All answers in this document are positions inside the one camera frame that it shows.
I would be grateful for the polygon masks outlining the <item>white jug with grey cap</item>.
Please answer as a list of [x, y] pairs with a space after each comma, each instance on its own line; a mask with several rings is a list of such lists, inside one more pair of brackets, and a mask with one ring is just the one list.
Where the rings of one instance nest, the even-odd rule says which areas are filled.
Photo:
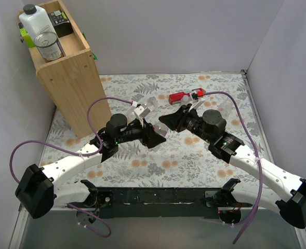
[[57, 40], [58, 36], [46, 10], [40, 6], [27, 4], [23, 7], [23, 13], [19, 15], [19, 20], [28, 32], [32, 41], [43, 33], [50, 42]]

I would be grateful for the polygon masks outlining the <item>metal tin can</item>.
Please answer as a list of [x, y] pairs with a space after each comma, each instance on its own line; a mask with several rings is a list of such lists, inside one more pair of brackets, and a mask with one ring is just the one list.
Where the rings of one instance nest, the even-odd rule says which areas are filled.
[[34, 44], [46, 62], [57, 60], [63, 57], [56, 33], [48, 31], [38, 34], [34, 38]]

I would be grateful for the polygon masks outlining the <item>green object behind shelf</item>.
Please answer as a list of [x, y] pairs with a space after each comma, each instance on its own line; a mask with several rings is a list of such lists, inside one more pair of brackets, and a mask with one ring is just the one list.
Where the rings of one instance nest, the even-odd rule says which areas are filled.
[[34, 41], [28, 34], [27, 30], [24, 28], [23, 24], [20, 22], [18, 23], [19, 31], [21, 33], [20, 40], [22, 43], [26, 43], [29, 48], [35, 47]]

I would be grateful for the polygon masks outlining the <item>black electronic device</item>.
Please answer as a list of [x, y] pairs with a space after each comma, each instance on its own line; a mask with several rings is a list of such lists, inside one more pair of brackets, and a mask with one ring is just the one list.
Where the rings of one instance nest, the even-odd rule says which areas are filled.
[[73, 33], [72, 25], [63, 10], [56, 10], [48, 16], [59, 38]]

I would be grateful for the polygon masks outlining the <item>small white bottle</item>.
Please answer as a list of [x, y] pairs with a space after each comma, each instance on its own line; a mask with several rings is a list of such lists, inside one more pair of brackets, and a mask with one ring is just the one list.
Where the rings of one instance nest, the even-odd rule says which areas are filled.
[[187, 105], [189, 102], [190, 102], [190, 97], [188, 95], [184, 95], [180, 100], [181, 105]]

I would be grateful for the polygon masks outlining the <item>red rectangular box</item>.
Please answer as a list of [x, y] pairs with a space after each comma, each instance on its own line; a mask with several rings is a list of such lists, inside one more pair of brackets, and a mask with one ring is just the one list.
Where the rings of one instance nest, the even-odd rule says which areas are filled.
[[180, 103], [180, 100], [184, 95], [188, 95], [190, 97], [191, 91], [192, 90], [170, 94], [169, 97], [168, 97], [169, 104], [174, 105], [174, 104]]

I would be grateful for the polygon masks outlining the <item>wooden shelf box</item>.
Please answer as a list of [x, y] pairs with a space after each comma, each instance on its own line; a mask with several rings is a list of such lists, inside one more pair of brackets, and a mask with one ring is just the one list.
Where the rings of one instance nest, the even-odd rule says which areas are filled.
[[37, 48], [29, 50], [36, 75], [78, 138], [101, 129], [111, 117], [100, 76], [88, 42], [62, 1], [40, 4], [47, 13], [63, 10], [73, 33], [61, 37], [65, 56], [46, 62]]

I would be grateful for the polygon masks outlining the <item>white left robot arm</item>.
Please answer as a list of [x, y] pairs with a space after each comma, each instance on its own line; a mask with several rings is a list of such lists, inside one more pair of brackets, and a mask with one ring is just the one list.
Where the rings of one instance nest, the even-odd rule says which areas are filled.
[[122, 143], [138, 140], [148, 149], [156, 149], [166, 141], [167, 131], [145, 120], [127, 121], [123, 114], [114, 114], [98, 135], [82, 149], [45, 167], [32, 164], [25, 170], [15, 196], [32, 218], [47, 214], [55, 204], [78, 202], [90, 208], [96, 204], [97, 189], [83, 180], [79, 198], [64, 194], [60, 186], [74, 175], [98, 165], [118, 152]]

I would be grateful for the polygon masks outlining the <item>clear bottle with white cap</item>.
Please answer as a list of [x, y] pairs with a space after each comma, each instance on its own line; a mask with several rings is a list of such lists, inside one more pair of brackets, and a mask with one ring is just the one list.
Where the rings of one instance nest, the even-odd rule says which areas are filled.
[[[158, 102], [157, 102], [156, 97], [154, 97], [154, 96], [146, 97], [142, 100], [143, 100], [143, 102], [141, 102], [141, 104], [145, 105], [151, 112], [154, 112], [157, 109]], [[127, 119], [129, 121], [132, 121], [136, 118], [135, 113], [134, 113], [134, 109], [135, 109], [135, 107], [131, 106], [130, 109], [126, 113]]]

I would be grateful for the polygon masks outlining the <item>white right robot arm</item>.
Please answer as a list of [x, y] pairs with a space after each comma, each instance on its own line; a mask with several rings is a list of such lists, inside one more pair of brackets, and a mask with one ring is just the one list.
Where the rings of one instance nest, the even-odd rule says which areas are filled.
[[216, 158], [242, 169], [259, 180], [259, 185], [247, 186], [232, 178], [208, 203], [216, 206], [233, 206], [247, 203], [279, 213], [290, 225], [306, 227], [306, 178], [291, 174], [273, 163], [259, 158], [249, 146], [228, 132], [226, 120], [219, 111], [209, 109], [199, 116], [191, 105], [182, 105], [175, 113], [159, 117], [170, 130], [190, 131], [209, 144]]

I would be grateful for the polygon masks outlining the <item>floral patterned table mat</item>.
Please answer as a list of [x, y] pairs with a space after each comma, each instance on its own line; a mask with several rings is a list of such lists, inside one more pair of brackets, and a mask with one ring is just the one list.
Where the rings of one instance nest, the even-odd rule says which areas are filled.
[[[258, 119], [252, 108], [248, 86], [241, 74], [126, 74], [103, 75], [101, 82], [110, 97], [112, 113], [126, 115], [126, 101], [143, 102], [156, 97], [157, 109], [147, 120], [156, 123], [159, 116], [173, 113], [177, 105], [170, 105], [172, 93], [202, 88], [210, 93], [198, 108], [202, 114], [217, 109], [231, 95], [237, 107], [227, 118], [227, 131], [256, 146], [260, 155], [268, 157]], [[119, 146], [118, 152], [106, 162], [94, 165], [68, 180], [69, 184], [87, 179], [99, 187], [221, 187], [230, 178], [244, 183], [257, 181], [245, 171], [216, 159], [208, 144], [188, 131], [168, 132], [167, 141], [159, 150], [150, 151], [134, 141]]]

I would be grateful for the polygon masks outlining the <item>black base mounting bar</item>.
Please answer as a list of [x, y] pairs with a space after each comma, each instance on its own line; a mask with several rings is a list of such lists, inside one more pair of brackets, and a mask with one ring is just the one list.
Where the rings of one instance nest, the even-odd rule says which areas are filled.
[[71, 201], [78, 208], [98, 210], [102, 219], [129, 217], [218, 218], [219, 208], [239, 211], [243, 205], [219, 188], [101, 187], [86, 201]]

